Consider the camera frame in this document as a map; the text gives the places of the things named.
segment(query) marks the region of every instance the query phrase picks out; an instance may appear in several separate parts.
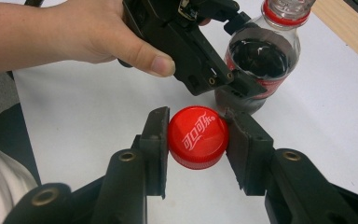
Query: red bottle cap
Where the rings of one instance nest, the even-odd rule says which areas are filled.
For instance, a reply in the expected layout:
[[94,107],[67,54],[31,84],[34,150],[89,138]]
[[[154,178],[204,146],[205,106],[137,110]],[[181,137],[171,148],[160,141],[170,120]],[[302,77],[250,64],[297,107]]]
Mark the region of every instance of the red bottle cap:
[[226,122],[211,108],[190,106],[176,113],[168,126],[173,158],[193,170],[216,164],[228,144]]
[[306,13],[305,15],[301,16],[300,18],[296,18],[295,20],[286,19],[280,15],[278,15],[276,12],[271,10],[269,8],[269,0],[266,0],[263,4],[263,11],[266,14],[266,16],[272,20],[277,22],[278,24],[285,25],[285,26],[298,26],[304,24],[308,16],[310,15],[310,11]]

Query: bottle label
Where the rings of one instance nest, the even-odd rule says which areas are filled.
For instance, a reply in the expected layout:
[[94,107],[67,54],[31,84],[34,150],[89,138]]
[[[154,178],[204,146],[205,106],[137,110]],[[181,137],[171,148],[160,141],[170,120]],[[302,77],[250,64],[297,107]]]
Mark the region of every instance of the bottle label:
[[[237,69],[236,64],[232,61],[232,58],[230,56],[229,51],[226,52],[225,55],[225,63],[230,71]],[[258,84],[260,84],[262,87],[264,87],[267,91],[263,92],[261,94],[258,94],[257,96],[254,96],[254,99],[264,99],[267,97],[270,97],[277,89],[278,87],[284,82],[286,77],[281,77],[279,79],[262,79],[262,78],[255,78],[255,81],[257,81]]]

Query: wooden surface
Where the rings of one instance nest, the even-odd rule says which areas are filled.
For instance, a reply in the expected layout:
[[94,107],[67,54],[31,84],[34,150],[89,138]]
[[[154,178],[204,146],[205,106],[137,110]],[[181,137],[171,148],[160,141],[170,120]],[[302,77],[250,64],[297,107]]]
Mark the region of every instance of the wooden surface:
[[316,0],[312,12],[358,53],[358,13],[342,0]]

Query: finger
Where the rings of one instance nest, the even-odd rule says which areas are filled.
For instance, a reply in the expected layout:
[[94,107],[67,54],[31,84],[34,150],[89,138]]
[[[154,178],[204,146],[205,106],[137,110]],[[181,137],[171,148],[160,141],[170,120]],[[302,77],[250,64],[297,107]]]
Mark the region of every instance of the finger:
[[166,53],[154,48],[136,36],[124,23],[115,32],[113,53],[120,60],[157,77],[167,77],[175,72],[175,63]]

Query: white table surface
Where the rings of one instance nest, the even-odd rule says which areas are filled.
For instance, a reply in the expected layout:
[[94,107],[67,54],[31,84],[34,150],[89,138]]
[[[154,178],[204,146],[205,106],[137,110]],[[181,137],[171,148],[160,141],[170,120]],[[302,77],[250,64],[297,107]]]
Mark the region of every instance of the white table surface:
[[[251,17],[260,14],[261,0],[238,2]],[[201,30],[223,57],[230,39],[223,23]],[[358,55],[313,14],[298,32],[297,68],[254,118],[276,148],[305,153],[330,182],[358,193]],[[195,97],[174,77],[151,77],[116,61],[52,63],[15,71],[15,79],[42,182],[72,190],[104,175],[151,110],[215,107],[212,92]],[[166,192],[164,201],[148,197],[149,223],[269,223],[264,198],[240,191],[226,156],[192,171],[170,155]]]

